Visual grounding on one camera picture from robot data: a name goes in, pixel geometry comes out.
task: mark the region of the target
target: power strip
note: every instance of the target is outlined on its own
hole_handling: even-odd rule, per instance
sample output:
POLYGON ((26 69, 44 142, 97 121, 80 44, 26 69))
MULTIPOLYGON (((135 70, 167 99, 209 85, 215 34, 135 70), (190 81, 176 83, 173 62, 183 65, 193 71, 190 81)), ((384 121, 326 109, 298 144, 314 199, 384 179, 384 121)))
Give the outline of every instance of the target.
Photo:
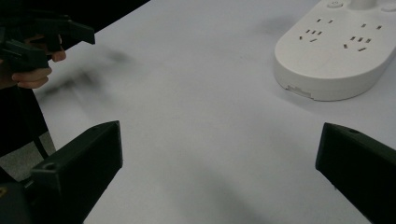
POLYGON ((322 0, 276 43, 276 81, 317 101, 374 86, 396 54, 396 3, 322 0))

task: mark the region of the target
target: hand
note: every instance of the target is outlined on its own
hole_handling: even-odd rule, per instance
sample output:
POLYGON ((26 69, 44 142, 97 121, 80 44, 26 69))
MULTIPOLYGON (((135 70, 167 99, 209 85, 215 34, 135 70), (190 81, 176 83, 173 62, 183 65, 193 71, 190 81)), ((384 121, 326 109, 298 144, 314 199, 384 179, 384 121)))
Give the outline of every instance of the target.
MULTIPOLYGON (((63 49, 56 52, 49 52, 45 44, 32 43, 32 41, 42 38, 43 35, 37 35, 35 37, 25 40, 26 44, 41 48, 48 55, 51 55, 51 59, 57 63, 66 58, 66 53, 63 49)), ((20 72, 11 74, 9 67, 0 59, 0 90, 7 87, 18 85, 25 89, 36 89, 48 82, 48 75, 52 72, 49 68, 37 68, 29 72, 20 72)))

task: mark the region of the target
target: power outlet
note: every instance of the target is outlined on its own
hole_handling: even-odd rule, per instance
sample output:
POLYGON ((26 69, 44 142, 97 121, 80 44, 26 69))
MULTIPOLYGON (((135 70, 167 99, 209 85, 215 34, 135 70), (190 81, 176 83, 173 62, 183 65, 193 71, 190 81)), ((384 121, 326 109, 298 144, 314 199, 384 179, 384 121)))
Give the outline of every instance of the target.
POLYGON ((323 0, 277 42, 276 80, 314 100, 344 100, 372 88, 395 52, 396 4, 323 0))

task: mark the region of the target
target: white table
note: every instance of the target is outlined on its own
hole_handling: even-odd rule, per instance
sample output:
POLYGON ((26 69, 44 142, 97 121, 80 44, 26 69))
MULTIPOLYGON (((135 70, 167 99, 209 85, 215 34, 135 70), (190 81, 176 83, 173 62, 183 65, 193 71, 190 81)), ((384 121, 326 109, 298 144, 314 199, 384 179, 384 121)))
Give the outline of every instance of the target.
POLYGON ((282 89, 274 47, 316 0, 151 0, 36 90, 57 148, 119 120, 124 165, 85 224, 364 224, 315 169, 324 122, 396 147, 396 62, 366 93, 282 89))

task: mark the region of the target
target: white power strip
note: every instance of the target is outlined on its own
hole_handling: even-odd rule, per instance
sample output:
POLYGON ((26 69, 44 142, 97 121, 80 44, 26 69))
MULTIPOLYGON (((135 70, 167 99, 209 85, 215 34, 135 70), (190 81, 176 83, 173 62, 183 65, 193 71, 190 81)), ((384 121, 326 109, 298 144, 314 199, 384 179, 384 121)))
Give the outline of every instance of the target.
POLYGON ((275 76, 318 101, 357 96, 374 86, 396 54, 396 3, 322 0, 277 42, 275 76))

